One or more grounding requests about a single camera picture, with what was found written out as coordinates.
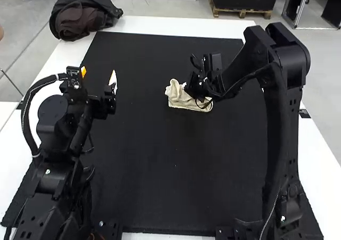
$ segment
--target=wooden pallet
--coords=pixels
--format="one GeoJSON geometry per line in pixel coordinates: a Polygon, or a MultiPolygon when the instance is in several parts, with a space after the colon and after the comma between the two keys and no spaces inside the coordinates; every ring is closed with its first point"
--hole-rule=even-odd
{"type": "Polygon", "coordinates": [[[235,10],[235,9],[219,9],[214,5],[213,0],[208,0],[212,9],[213,16],[215,18],[219,17],[219,12],[238,12],[239,18],[245,18],[246,13],[261,13],[264,14],[265,19],[270,19],[272,10],[235,10]]]}

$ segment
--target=black cable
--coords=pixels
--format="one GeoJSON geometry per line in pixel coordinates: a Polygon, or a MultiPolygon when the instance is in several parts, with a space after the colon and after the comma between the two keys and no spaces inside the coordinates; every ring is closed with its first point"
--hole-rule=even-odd
{"type": "Polygon", "coordinates": [[[4,240],[10,240],[11,233],[12,233],[12,227],[7,227],[6,228],[6,233],[5,233],[5,236],[4,236],[4,240]]]}
{"type": "MultiPolygon", "coordinates": [[[[225,95],[227,95],[229,92],[233,91],[233,89],[235,87],[241,87],[242,85],[244,85],[247,81],[249,81],[250,79],[256,78],[259,74],[263,73],[263,71],[267,70],[270,68],[270,64],[267,64],[266,66],[263,66],[257,70],[255,70],[254,72],[251,72],[247,75],[245,75],[244,77],[242,77],[241,79],[239,79],[237,82],[235,82],[225,93],[220,94],[216,91],[214,91],[211,87],[208,81],[204,81],[204,85],[207,88],[208,92],[211,95],[217,96],[217,97],[224,97],[225,95]]],[[[211,103],[213,102],[213,98],[207,102],[204,107],[200,107],[197,103],[197,99],[196,99],[196,105],[201,108],[202,110],[204,110],[205,108],[207,108],[207,106],[209,106],[211,103]]]]}
{"type": "Polygon", "coordinates": [[[58,78],[56,75],[51,75],[46,78],[43,78],[36,83],[34,83],[27,91],[24,100],[23,100],[23,109],[21,110],[21,128],[25,140],[28,146],[31,149],[32,156],[36,156],[39,153],[37,144],[32,136],[30,122],[29,122],[29,109],[31,107],[31,102],[33,97],[37,94],[39,90],[43,87],[56,82],[57,80],[66,80],[67,75],[66,73],[58,74],[58,78]]]}

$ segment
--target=cloth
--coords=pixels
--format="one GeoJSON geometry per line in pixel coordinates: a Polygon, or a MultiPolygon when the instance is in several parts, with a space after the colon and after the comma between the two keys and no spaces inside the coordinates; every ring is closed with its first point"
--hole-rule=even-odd
{"type": "Polygon", "coordinates": [[[123,10],[111,0],[58,0],[50,17],[50,30],[57,39],[75,41],[91,31],[112,27],[123,10]]]}
{"type": "Polygon", "coordinates": [[[199,100],[196,102],[195,99],[185,92],[184,88],[186,83],[180,85],[176,79],[171,79],[169,83],[170,86],[167,86],[165,91],[165,95],[168,96],[169,107],[201,112],[210,112],[212,110],[213,102],[211,102],[206,108],[201,109],[209,103],[212,98],[206,97],[203,103],[199,100]]]}

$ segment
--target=metal frame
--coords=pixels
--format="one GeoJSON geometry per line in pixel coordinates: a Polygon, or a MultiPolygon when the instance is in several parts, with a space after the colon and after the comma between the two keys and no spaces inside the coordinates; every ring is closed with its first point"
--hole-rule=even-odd
{"type": "Polygon", "coordinates": [[[297,15],[296,15],[296,18],[294,21],[292,21],[287,15],[286,15],[286,12],[287,12],[287,8],[288,8],[288,4],[289,4],[289,0],[286,0],[285,2],[285,5],[284,5],[284,8],[283,8],[283,11],[282,11],[282,17],[287,21],[287,23],[290,25],[290,27],[292,27],[293,29],[298,29],[298,30],[339,30],[340,27],[299,27],[298,26],[298,23],[301,19],[301,16],[302,16],[302,13],[303,13],[303,9],[304,9],[304,6],[305,6],[305,2],[307,0],[302,0],[301,1],[301,4],[299,5],[299,8],[298,8],[298,12],[297,12],[297,15]]]}
{"type": "Polygon", "coordinates": [[[13,85],[13,87],[16,88],[16,90],[19,92],[19,94],[23,97],[23,93],[20,91],[20,89],[14,84],[14,82],[11,80],[11,78],[6,74],[6,72],[0,68],[0,71],[4,74],[4,76],[10,81],[10,83],[13,85]]]}

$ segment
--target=white table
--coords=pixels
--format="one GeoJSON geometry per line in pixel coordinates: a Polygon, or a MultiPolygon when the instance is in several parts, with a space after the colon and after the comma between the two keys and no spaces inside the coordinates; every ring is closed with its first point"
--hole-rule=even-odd
{"type": "Polygon", "coordinates": [[[16,102],[0,102],[0,131],[17,106],[16,102]]]}
{"type": "MultiPolygon", "coordinates": [[[[253,26],[253,21],[216,19],[177,19],[125,16],[107,31],[169,36],[195,36],[243,39],[243,31],[253,26]]],[[[36,80],[64,72],[69,65],[79,66],[94,34],[73,43],[60,42],[36,80]]],[[[59,93],[59,84],[44,87],[33,99],[30,122],[33,136],[38,122],[37,110],[41,102],[59,93]]],[[[15,195],[30,163],[30,149],[21,132],[20,111],[14,111],[0,132],[0,217],[15,195]]],[[[299,119],[299,175],[325,240],[339,239],[341,214],[341,167],[324,141],[312,119],[299,119]]],[[[0,228],[0,239],[5,229],[0,228]]],[[[151,234],[126,234],[123,239],[209,239],[209,237],[169,236],[151,234]]]]}

